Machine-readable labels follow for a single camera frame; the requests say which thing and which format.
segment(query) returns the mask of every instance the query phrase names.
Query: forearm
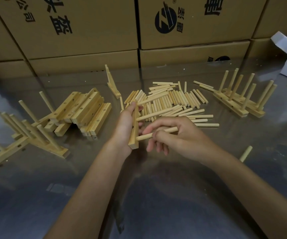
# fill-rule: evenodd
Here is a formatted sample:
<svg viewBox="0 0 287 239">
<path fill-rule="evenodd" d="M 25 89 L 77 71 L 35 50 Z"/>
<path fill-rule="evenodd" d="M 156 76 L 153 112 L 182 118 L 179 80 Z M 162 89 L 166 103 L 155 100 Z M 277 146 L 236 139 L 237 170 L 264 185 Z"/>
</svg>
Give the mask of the forearm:
<svg viewBox="0 0 287 239">
<path fill-rule="evenodd" d="M 227 152 L 222 152 L 210 167 L 269 238 L 287 238 L 285 197 Z"/>
<path fill-rule="evenodd" d="M 45 238 L 97 238 L 124 159 L 105 144 Z"/>
</svg>

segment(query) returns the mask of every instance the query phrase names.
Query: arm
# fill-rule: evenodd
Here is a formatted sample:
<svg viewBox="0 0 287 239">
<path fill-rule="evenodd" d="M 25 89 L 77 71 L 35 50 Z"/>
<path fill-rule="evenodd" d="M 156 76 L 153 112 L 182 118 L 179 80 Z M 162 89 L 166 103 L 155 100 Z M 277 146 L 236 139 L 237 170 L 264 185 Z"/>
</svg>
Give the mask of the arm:
<svg viewBox="0 0 287 239">
<path fill-rule="evenodd" d="M 135 105 L 132 103 L 121 113 L 112 137 L 44 238 L 98 238 L 122 164 L 132 151 L 128 141 Z"/>
<path fill-rule="evenodd" d="M 225 182 L 269 238 L 287 238 L 287 199 L 257 176 L 237 158 L 214 144 L 188 118 L 164 117 L 147 126 L 143 134 L 161 126 L 177 126 L 178 135 L 157 131 L 149 140 L 168 154 L 167 146 L 208 166 Z"/>
</svg>

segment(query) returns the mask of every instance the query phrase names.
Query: right hand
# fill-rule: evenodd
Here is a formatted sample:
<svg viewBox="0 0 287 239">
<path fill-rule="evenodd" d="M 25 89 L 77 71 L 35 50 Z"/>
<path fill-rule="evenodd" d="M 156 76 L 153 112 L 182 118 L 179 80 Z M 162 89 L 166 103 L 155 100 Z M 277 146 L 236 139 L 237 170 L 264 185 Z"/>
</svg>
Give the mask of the right hand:
<svg viewBox="0 0 287 239">
<path fill-rule="evenodd" d="M 178 127 L 178 135 L 167 133 L 158 128 Z M 211 160 L 225 152 L 217 146 L 208 136 L 206 136 L 193 122 L 187 117 L 162 117 L 149 124 L 143 131 L 143 135 L 154 132 L 149 139 L 147 151 L 151 152 L 155 145 L 157 152 L 164 151 L 165 155 L 172 148 L 182 156 L 197 160 L 204 165 L 208 165 Z"/>
</svg>

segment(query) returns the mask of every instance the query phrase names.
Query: stainless steel table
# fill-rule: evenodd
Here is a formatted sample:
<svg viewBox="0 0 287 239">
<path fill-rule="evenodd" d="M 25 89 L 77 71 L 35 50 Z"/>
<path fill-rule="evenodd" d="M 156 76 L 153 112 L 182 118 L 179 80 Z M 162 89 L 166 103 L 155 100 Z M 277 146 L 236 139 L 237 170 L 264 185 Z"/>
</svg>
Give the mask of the stainless steel table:
<svg viewBox="0 0 287 239">
<path fill-rule="evenodd" d="M 219 128 L 202 128 L 216 143 L 240 157 L 253 150 L 245 164 L 287 197 L 287 78 L 279 74 L 283 60 L 240 60 L 172 65 L 142 70 L 111 71 L 125 99 L 132 90 L 153 81 L 198 80 L 218 88 L 226 69 L 240 67 L 245 79 L 255 72 L 257 99 L 270 79 L 278 85 L 261 118 L 239 118 L 202 90 Z M 106 85 L 104 71 L 64 76 L 12 79 L 0 82 L 0 110 L 29 119 L 18 104 L 24 100 L 39 118 L 49 110 L 39 96 L 44 91 L 58 106 L 72 91 L 96 87 L 112 103 L 97 141 L 88 141 L 76 127 L 56 138 L 71 155 L 60 159 L 28 145 L 0 165 L 0 238 L 42 238 L 78 186 L 114 128 L 120 103 Z M 242 82 L 239 90 L 245 85 Z M 0 143 L 12 142 L 12 131 L 0 120 Z M 171 151 L 169 156 L 145 151 L 145 144 L 126 160 L 108 206 L 101 238 L 264 238 L 264 234 L 223 182 L 208 168 Z"/>
</svg>

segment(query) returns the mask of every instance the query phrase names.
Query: hand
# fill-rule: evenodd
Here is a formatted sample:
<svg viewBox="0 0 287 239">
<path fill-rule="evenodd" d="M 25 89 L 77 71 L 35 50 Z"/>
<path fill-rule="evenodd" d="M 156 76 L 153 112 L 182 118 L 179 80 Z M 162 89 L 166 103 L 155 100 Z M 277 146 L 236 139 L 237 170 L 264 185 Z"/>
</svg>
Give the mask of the hand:
<svg viewBox="0 0 287 239">
<path fill-rule="evenodd" d="M 120 113 L 116 128 L 109 141 L 124 159 L 126 159 L 132 151 L 132 149 L 128 146 L 128 142 L 132 130 L 132 114 L 136 108 L 136 105 L 136 102 L 132 102 L 124 111 Z M 143 122 L 139 122 L 139 135 L 142 134 L 143 124 Z"/>
<path fill-rule="evenodd" d="M 178 135 L 170 134 L 163 129 L 166 127 L 178 127 Z M 162 117 L 148 125 L 143 135 L 154 132 L 149 139 L 147 151 L 151 152 L 156 145 L 157 152 L 164 151 L 168 155 L 172 148 L 182 156 L 197 160 L 205 165 L 213 160 L 221 152 L 225 152 L 212 142 L 193 122 L 187 117 Z"/>
</svg>

